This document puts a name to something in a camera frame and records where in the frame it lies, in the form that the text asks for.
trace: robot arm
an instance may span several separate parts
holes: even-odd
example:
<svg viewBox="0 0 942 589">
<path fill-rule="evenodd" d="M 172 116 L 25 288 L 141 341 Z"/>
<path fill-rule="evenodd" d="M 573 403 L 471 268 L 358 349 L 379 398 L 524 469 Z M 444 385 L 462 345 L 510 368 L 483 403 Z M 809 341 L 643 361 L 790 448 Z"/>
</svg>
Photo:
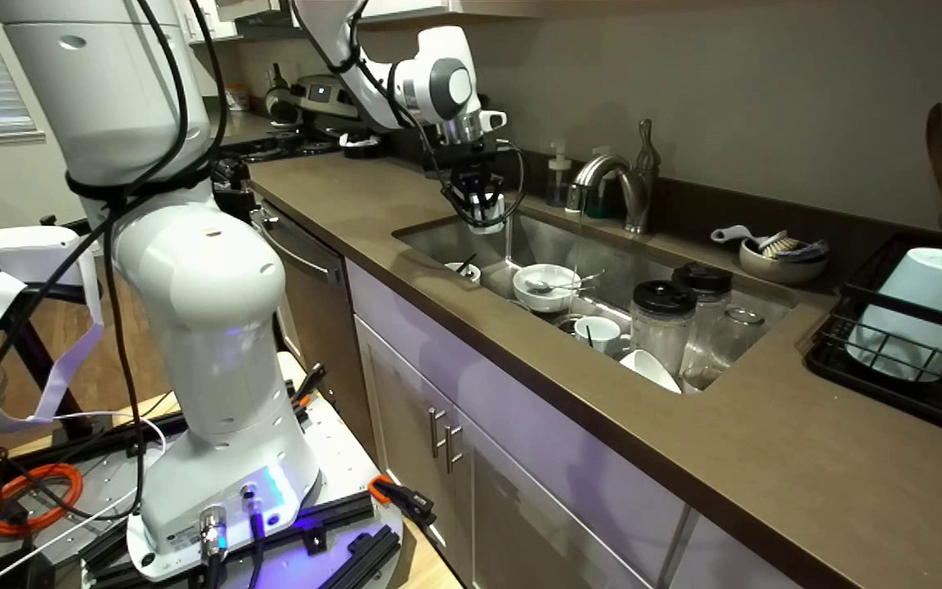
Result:
<svg viewBox="0 0 942 589">
<path fill-rule="evenodd" d="M 420 30 L 417 53 L 385 66 L 371 61 L 357 43 L 363 8 L 366 0 L 290 0 L 314 49 L 330 73 L 344 79 L 376 127 L 400 132 L 431 124 L 442 145 L 476 151 L 476 160 L 463 160 L 442 177 L 442 196 L 471 234 L 501 234 L 503 177 L 483 166 L 490 158 L 483 137 L 505 127 L 505 116 L 479 109 L 463 30 Z"/>
<path fill-rule="evenodd" d="M 371 61 L 357 43 L 363 8 L 366 0 L 290 5 L 314 49 L 344 79 L 376 127 L 433 124 L 444 145 L 475 145 L 505 127 L 503 110 L 483 110 L 476 102 L 475 60 L 456 28 L 417 33 L 417 53 L 385 66 Z"/>
</svg>

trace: kitchen faucet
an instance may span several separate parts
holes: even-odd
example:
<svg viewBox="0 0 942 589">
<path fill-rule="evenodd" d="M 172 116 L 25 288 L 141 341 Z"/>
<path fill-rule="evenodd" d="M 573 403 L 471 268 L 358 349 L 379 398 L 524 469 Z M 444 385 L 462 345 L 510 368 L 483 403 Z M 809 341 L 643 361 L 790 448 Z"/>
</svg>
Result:
<svg viewBox="0 0 942 589">
<path fill-rule="evenodd" d="M 635 177 L 629 163 L 616 158 L 594 158 L 575 173 L 565 209 L 589 209 L 592 199 L 600 199 L 600 188 L 610 177 L 619 177 L 623 209 L 629 209 L 623 234 L 635 234 L 635 237 L 643 234 L 646 203 L 643 203 L 641 177 Z"/>
</svg>

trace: countertop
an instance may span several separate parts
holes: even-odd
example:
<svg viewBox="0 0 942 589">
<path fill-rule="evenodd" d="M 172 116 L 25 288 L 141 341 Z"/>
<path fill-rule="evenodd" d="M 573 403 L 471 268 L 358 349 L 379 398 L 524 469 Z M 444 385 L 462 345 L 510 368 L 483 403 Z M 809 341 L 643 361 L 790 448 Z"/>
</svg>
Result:
<svg viewBox="0 0 942 589">
<path fill-rule="evenodd" d="M 790 293 L 706 394 L 670 397 L 400 242 L 451 216 L 420 169 L 326 153 L 259 163 L 251 185 L 790 581 L 942 587 L 942 428 L 809 372 L 823 297 Z M 643 246 L 728 265 L 666 237 Z"/>
</svg>

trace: plate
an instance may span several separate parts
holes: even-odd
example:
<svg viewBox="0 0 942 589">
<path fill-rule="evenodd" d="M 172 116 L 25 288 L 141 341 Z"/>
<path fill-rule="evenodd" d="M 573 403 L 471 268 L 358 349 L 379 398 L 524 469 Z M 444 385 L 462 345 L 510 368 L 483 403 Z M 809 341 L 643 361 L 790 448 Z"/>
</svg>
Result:
<svg viewBox="0 0 942 589">
<path fill-rule="evenodd" d="M 631 349 L 623 361 L 620 361 L 629 371 L 635 371 L 637 377 L 670 390 L 670 394 L 680 394 L 678 381 L 665 371 L 665 362 L 646 354 L 646 349 Z"/>
</svg>

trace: stainless steel sink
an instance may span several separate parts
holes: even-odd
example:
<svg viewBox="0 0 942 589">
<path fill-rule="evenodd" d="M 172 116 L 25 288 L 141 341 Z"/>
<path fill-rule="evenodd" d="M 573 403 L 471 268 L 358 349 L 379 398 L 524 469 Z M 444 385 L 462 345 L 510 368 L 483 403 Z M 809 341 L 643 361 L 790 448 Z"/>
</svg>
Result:
<svg viewBox="0 0 942 589">
<path fill-rule="evenodd" d="M 683 265 L 680 259 L 649 251 L 637 242 L 616 242 L 589 227 L 559 227 L 527 213 L 512 218 L 510 251 L 503 251 L 503 234 L 475 237 L 456 218 L 413 227 L 396 237 L 439 265 L 471 259 L 471 265 L 479 268 L 479 286 L 501 297 L 512 297 L 510 278 L 521 265 L 553 263 L 580 271 L 584 283 L 583 301 L 569 314 L 541 317 L 562 332 L 569 332 L 580 314 L 607 314 L 629 332 L 635 286 L 670 278 L 670 271 Z M 731 288 L 731 305 L 747 308 L 766 320 L 759 334 L 790 308 L 780 297 L 744 293 L 742 286 Z"/>
</svg>

